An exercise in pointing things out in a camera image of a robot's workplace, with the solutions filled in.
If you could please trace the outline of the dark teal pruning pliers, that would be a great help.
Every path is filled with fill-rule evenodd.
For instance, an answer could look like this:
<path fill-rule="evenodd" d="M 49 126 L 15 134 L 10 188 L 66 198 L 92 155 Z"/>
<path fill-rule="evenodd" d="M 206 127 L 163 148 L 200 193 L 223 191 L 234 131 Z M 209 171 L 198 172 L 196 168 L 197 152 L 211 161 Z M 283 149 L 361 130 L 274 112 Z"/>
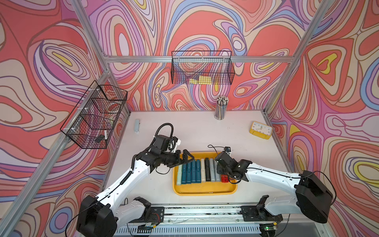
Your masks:
<path fill-rule="evenodd" d="M 184 185 L 187 183 L 187 165 L 182 165 L 182 178 L 181 178 L 181 184 Z"/>

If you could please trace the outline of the grey pruning pliers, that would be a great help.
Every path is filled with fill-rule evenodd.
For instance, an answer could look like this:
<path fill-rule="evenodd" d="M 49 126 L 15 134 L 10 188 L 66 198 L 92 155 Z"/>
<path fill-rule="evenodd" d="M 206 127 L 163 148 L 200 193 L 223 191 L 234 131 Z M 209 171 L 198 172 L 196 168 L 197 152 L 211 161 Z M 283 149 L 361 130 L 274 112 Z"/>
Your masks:
<path fill-rule="evenodd" d="M 210 163 L 211 182 L 215 182 L 216 181 L 216 177 L 215 177 L 214 159 L 210 159 L 209 163 Z"/>

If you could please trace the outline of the pale green pruning pliers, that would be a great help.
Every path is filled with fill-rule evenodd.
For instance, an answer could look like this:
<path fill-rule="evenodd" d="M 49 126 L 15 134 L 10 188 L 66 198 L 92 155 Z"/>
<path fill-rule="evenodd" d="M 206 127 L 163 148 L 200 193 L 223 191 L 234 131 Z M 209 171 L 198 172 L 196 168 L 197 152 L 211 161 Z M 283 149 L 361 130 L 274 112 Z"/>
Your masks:
<path fill-rule="evenodd" d="M 183 174 L 183 166 L 179 165 L 178 171 L 177 171 L 177 180 L 176 180 L 176 185 L 178 186 L 182 184 L 182 174 Z"/>

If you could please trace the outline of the grey pruning pliers angled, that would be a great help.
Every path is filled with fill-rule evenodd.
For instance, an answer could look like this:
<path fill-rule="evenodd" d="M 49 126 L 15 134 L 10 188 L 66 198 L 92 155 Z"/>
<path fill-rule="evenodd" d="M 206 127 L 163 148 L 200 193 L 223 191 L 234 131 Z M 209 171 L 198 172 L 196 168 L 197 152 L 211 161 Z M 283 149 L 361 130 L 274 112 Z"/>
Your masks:
<path fill-rule="evenodd" d="M 215 170 L 215 180 L 216 182 L 220 182 L 221 177 L 220 177 L 220 174 L 218 173 L 218 163 L 216 160 L 214 160 L 214 170 Z"/>

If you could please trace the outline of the black pruning pliers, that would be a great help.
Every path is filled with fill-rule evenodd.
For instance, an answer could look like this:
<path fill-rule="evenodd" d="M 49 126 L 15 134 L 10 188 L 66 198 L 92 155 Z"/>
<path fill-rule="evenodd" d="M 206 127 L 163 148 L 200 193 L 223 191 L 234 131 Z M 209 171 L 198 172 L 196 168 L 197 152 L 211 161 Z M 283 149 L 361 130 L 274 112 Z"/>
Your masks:
<path fill-rule="evenodd" d="M 205 158 L 205 179 L 206 179 L 206 182 L 210 182 L 211 181 L 210 160 L 209 160 L 209 158 Z"/>

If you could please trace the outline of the beige pruning pliers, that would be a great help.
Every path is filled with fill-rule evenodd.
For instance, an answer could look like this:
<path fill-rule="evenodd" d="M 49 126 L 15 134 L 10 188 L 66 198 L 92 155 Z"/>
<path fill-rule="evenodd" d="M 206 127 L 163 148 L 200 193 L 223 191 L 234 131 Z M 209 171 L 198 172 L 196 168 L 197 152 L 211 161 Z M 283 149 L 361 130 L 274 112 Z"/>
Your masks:
<path fill-rule="evenodd" d="M 206 182 L 205 159 L 201 159 L 200 172 L 201 172 L 201 183 L 204 183 Z"/>

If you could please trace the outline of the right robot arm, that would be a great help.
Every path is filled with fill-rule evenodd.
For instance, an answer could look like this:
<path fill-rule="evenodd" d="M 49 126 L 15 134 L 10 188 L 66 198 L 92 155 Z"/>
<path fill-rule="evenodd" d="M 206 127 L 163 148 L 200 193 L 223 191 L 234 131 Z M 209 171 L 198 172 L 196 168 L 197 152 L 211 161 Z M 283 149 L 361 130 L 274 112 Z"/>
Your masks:
<path fill-rule="evenodd" d="M 234 183 L 241 181 L 261 183 L 279 189 L 286 194 L 280 197 L 262 196 L 256 212 L 265 215 L 303 214 L 308 219 L 325 224 L 334 203 L 332 192 L 314 172 L 288 173 L 260 166 L 252 161 L 236 161 L 227 152 L 215 159 L 217 169 Z"/>

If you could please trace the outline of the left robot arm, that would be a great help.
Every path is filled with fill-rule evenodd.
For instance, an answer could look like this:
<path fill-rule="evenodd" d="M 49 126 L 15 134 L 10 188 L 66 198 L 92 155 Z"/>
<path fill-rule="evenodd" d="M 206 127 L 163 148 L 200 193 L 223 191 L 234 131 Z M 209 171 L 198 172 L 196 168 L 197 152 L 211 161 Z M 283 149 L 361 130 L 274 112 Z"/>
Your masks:
<path fill-rule="evenodd" d="M 123 202 L 160 165 L 174 168 L 194 160 L 188 150 L 178 150 L 180 143 L 176 137 L 154 136 L 149 147 L 133 156 L 131 167 L 117 181 L 82 201 L 76 230 L 85 237 L 112 237 L 118 228 L 145 217 L 151 207 L 146 199 L 137 197 L 127 205 Z"/>

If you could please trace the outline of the light blue-grey pliers far left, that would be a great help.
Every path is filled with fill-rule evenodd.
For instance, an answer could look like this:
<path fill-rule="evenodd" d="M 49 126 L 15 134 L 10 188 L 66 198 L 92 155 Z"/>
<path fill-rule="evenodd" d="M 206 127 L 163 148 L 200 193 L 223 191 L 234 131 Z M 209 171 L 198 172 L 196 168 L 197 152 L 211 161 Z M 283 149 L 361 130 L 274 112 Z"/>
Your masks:
<path fill-rule="evenodd" d="M 136 119 L 134 122 L 134 132 L 139 133 L 140 131 L 140 119 Z"/>

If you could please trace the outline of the yellow alarm clock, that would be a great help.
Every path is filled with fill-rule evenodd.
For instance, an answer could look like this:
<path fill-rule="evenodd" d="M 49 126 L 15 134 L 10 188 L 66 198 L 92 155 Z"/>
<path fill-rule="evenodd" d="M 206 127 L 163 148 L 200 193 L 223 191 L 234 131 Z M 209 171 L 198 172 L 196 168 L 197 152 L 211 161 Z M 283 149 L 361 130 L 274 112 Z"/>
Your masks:
<path fill-rule="evenodd" d="M 271 126 L 259 123 L 257 121 L 254 121 L 249 129 L 250 134 L 265 140 L 269 140 L 271 138 L 272 131 L 273 128 Z"/>

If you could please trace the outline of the pencil holder cup with pencils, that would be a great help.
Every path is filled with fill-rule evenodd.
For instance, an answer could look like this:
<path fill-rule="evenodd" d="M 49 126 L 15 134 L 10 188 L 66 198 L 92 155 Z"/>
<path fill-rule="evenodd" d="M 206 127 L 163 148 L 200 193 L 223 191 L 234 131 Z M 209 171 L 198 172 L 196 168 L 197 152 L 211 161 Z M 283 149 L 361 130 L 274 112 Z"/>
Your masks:
<path fill-rule="evenodd" d="M 225 114 L 227 111 L 227 106 L 229 103 L 229 98 L 226 96 L 219 96 L 216 101 L 216 109 L 215 109 L 215 119 L 223 120 L 225 118 Z"/>

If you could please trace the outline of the yellow sticky notes in basket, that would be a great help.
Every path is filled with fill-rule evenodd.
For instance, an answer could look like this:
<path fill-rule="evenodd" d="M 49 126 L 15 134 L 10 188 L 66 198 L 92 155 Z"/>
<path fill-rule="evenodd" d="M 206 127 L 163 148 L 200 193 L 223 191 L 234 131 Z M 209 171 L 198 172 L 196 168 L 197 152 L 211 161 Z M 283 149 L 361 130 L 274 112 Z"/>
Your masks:
<path fill-rule="evenodd" d="M 210 76 L 199 76 L 197 79 L 189 79 L 189 84 L 193 85 L 212 85 L 213 81 Z"/>

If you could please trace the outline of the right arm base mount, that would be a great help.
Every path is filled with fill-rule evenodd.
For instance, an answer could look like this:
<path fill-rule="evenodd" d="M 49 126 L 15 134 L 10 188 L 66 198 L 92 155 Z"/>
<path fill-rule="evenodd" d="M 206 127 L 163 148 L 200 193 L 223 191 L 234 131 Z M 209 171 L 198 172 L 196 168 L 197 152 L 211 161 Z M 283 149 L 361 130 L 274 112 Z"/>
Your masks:
<path fill-rule="evenodd" d="M 264 195 L 261 197 L 257 205 L 243 205 L 241 206 L 240 214 L 245 222 L 277 222 L 283 221 L 281 214 L 272 215 L 265 209 L 265 202 L 269 198 L 269 195 Z"/>

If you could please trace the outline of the aluminium front rail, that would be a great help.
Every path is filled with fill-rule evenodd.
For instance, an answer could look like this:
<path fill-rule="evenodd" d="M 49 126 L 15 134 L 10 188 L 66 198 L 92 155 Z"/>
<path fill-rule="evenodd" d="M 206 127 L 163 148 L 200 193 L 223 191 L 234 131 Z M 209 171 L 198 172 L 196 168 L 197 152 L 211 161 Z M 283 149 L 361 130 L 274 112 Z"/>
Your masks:
<path fill-rule="evenodd" d="M 158 224 L 127 223 L 112 237 L 163 236 L 258 236 L 328 237 L 322 224 L 306 221 L 295 214 L 283 215 L 283 221 L 245 222 L 238 204 L 166 205 L 164 220 Z"/>

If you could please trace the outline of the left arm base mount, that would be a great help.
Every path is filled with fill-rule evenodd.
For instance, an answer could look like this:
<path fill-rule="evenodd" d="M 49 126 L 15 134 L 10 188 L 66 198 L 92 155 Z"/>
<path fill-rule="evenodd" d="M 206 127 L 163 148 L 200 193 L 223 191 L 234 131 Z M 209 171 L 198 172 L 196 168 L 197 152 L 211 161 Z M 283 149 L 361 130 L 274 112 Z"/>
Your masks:
<path fill-rule="evenodd" d="M 135 201 L 140 202 L 145 208 L 142 216 L 138 219 L 134 219 L 131 223 L 152 223 L 158 224 L 164 220 L 164 206 L 152 206 L 152 204 L 142 197 L 136 197 Z"/>

